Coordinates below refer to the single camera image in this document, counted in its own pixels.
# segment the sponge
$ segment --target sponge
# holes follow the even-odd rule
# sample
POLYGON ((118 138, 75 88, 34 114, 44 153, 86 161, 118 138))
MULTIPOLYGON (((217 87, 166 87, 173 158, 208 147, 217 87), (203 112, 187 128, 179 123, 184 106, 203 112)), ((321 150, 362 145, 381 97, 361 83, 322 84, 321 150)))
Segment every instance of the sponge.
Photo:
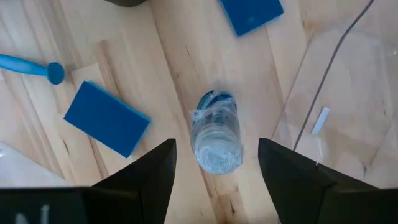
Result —
POLYGON ((124 157, 150 124, 150 118, 89 81, 81 84, 64 120, 124 157))
POLYGON ((279 0, 220 1, 238 37, 284 13, 279 0))

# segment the blue handle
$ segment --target blue handle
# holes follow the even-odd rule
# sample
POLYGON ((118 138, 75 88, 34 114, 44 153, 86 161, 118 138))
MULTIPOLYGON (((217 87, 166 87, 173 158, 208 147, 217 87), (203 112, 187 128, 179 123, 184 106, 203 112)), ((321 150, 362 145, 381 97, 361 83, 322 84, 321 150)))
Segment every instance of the blue handle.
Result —
POLYGON ((47 76, 47 67, 4 54, 0 54, 0 68, 29 75, 47 76))

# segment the crumpled plastic bottle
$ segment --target crumpled plastic bottle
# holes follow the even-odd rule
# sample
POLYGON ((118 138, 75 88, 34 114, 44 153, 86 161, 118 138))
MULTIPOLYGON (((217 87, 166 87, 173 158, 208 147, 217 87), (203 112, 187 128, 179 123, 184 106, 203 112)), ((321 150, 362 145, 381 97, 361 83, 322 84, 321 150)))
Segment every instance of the crumpled plastic bottle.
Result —
POLYGON ((228 174, 243 162, 237 107, 232 94, 210 91, 191 112, 193 153, 211 174, 228 174))

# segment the black cable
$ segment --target black cable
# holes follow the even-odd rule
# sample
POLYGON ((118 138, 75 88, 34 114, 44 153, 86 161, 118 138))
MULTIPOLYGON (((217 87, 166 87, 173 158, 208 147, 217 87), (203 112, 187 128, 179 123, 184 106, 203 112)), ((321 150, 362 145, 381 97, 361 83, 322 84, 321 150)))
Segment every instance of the black cable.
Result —
POLYGON ((335 48, 335 51, 333 52, 333 55, 331 56, 331 59, 330 59, 329 64, 328 64, 328 66, 327 66, 327 68, 326 68, 326 70, 325 70, 325 73, 323 74, 323 77, 322 77, 322 80, 321 80, 321 82, 320 82, 320 84, 319 84, 318 90, 317 90, 317 92, 315 93, 315 97, 314 97, 313 100, 312 100, 312 103, 311 103, 310 109, 309 109, 309 111, 308 111, 308 113, 307 113, 307 116, 305 117, 304 124, 303 124, 303 126, 301 127, 300 133, 299 133, 298 136, 297 136, 297 140, 296 140, 296 143, 294 144, 293 151, 296 151, 296 148, 297 148, 297 145, 299 144, 301 135, 302 135, 303 132, 304 132, 304 128, 305 128, 305 126, 307 125, 308 119, 310 118, 310 114, 311 114, 311 111, 312 111, 312 109, 313 109, 313 106, 315 105, 315 102, 317 101, 319 92, 320 92, 321 89, 322 89, 323 83, 325 82, 326 76, 327 76, 328 73, 329 73, 330 67, 331 67, 333 61, 335 60, 337 51, 338 51, 339 48, 341 47, 341 44, 343 43, 343 41, 344 41, 344 39, 346 38, 346 36, 348 35, 348 33, 349 33, 349 32, 351 31, 351 29, 356 25, 356 23, 363 17, 363 15, 365 15, 365 13, 366 13, 366 12, 368 11, 368 9, 371 7, 371 5, 373 4, 373 2, 374 2, 374 0, 370 0, 370 1, 369 1, 369 3, 366 5, 366 7, 362 10, 362 12, 361 12, 361 13, 359 14, 359 16, 354 20, 354 22, 353 22, 351 25, 349 25, 349 27, 348 27, 348 29, 346 30, 346 32, 344 32, 344 34, 341 36, 340 40, 338 41, 337 46, 336 46, 336 48, 335 48))

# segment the blue plastic utensil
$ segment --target blue plastic utensil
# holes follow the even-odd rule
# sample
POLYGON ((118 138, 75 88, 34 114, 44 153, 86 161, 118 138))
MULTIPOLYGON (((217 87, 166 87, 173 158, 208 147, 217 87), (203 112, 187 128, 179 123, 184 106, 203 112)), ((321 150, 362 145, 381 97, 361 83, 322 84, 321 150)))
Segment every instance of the blue plastic utensil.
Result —
POLYGON ((0 54, 0 68, 28 75, 47 77, 53 85, 58 85, 65 78, 65 71, 57 62, 49 63, 46 67, 9 55, 0 54))

